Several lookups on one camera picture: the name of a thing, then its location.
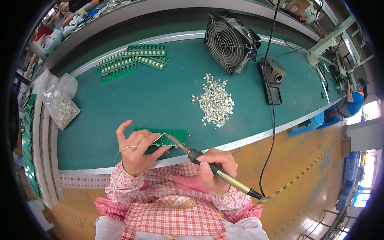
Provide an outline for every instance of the worker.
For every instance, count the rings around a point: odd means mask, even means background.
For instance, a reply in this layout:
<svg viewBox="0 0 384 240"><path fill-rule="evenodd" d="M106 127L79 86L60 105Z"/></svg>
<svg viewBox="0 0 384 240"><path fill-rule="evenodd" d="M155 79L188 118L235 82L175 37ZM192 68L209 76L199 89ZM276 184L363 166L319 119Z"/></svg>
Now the worker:
<svg viewBox="0 0 384 240"><path fill-rule="evenodd" d="M70 11L66 13L66 20L63 22L63 26L66 26L72 21L74 16L81 15L84 12L90 11L92 8L99 4L99 0L64 0L68 2Z"/></svg>
<svg viewBox="0 0 384 240"><path fill-rule="evenodd" d="M359 112L364 101L367 99L367 84L364 79L360 78L358 81L357 92L351 92L351 85L347 81L347 94L346 97L341 101L328 108L324 112L324 122L332 122L333 124L338 123L340 120L343 120L345 117L351 117Z"/></svg>
<svg viewBox="0 0 384 240"><path fill-rule="evenodd" d="M42 25L40 26L36 31L33 32L30 41L32 43L37 42L40 46L45 44L46 40L49 38L49 36L53 33L52 28ZM36 54L33 54L31 57L31 60L29 60L29 64L25 73L25 78L29 79L29 73L31 71L32 65L37 61L38 56Z"/></svg>
<svg viewBox="0 0 384 240"><path fill-rule="evenodd" d="M250 196L214 176L209 167L216 163L235 177L237 163L230 152L211 148L197 158L200 165L147 170L170 147L144 154L160 133L144 129L126 139L123 132L131 122L116 131L122 161L112 171L106 198L95 200L102 214L95 240L268 239L259 220L262 206L254 206Z"/></svg>

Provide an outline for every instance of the workbench surface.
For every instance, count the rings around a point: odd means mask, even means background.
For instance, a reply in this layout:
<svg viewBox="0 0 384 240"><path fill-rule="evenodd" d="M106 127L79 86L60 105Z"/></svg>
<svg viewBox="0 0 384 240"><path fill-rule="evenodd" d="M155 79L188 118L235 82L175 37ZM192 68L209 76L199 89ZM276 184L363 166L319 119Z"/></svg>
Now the workbench surface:
<svg viewBox="0 0 384 240"><path fill-rule="evenodd" d="M264 54L263 43L258 54ZM272 44L270 54L292 51ZM272 107L265 102L257 65L249 61L241 75L229 76L214 60L203 39L167 43L172 58L163 71L137 63L137 72L101 85L101 76L92 68L77 77L78 89L73 101L81 109L77 118L58 133L58 164L61 170L113 167L118 152L115 131L128 119L128 137L135 127L184 129L187 144L199 150L216 147L262 133L273 127ZM283 104L275 106L276 125L280 126L328 105L321 99L323 85L315 67L301 52L276 58L287 74L280 91ZM233 115L218 128L212 123L202 127L204 112L191 103L191 95L203 94L202 79L211 73L215 80L228 79L227 93L235 102ZM329 101L341 97L334 87ZM169 150L163 158L182 155Z"/></svg>

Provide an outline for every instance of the white fabric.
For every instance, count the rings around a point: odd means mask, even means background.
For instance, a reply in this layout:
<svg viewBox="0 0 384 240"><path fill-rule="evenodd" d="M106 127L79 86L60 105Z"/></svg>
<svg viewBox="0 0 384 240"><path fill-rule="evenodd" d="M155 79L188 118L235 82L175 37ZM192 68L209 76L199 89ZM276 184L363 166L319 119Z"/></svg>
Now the white fabric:
<svg viewBox="0 0 384 240"><path fill-rule="evenodd" d="M262 222L256 217L249 217L233 224L223 219L227 227L227 237L230 240L268 240L268 236L262 227ZM96 220L96 236L95 240L119 240L123 232L123 222L113 220L108 216L101 216ZM169 235L159 235L146 232L136 232L134 240L151 239L151 240L172 240ZM177 240L210 240L212 237L191 237L179 236Z"/></svg>

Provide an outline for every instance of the box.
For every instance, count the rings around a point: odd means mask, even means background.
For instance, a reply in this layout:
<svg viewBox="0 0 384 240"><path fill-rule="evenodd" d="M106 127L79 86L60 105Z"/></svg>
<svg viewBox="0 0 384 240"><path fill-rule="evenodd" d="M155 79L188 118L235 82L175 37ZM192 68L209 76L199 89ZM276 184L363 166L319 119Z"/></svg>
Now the box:
<svg viewBox="0 0 384 240"><path fill-rule="evenodd" d="M341 157L345 158L351 154L351 137L343 138L341 141Z"/></svg>
<svg viewBox="0 0 384 240"><path fill-rule="evenodd" d="M300 16L310 5L309 0L292 0L284 10Z"/></svg>

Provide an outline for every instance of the soldering iron cord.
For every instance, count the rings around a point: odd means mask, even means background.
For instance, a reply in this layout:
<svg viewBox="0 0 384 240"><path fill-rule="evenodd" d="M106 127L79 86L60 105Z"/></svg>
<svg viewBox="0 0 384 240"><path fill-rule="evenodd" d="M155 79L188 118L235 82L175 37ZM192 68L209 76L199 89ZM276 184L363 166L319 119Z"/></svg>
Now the soldering iron cord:
<svg viewBox="0 0 384 240"><path fill-rule="evenodd" d="M264 174L265 166L266 166L266 164L268 163L269 158L271 157L271 153L272 153L272 150L273 150L273 146L275 145L275 135L276 135L275 105L274 105L274 103L273 103L273 97L272 97L272 95L271 95L271 89L270 89L270 87L269 87L268 80L265 78L265 74L264 74L264 72L265 72L266 58L267 58L267 56L268 56L269 47L270 47L270 45L271 45L271 41L272 41L273 31L275 30L276 16L277 16L277 12L279 11L280 1L281 1L281 0L278 0L278 2L277 2L277 4L276 4L276 11L275 11L275 15L273 16L273 24L272 24L272 29L271 29L271 35L269 36L269 42L268 42L268 46L267 46L267 48L266 48L266 52L265 52L264 66L263 66L263 69L262 69L263 77L264 77L264 80L265 80L265 82L266 82L266 84L267 84L267 87L268 87L268 93L269 93L269 95L271 96L272 112L273 112L273 140L272 140L272 146L271 146L271 150L269 151L268 157L266 158L266 161L265 161L263 170L262 170L262 172L261 172L261 174L260 174L260 181L259 181L259 187L260 187L260 191L262 192L263 197L265 197L265 194L264 194L263 187L262 187L262 178L263 178L263 174Z"/></svg>

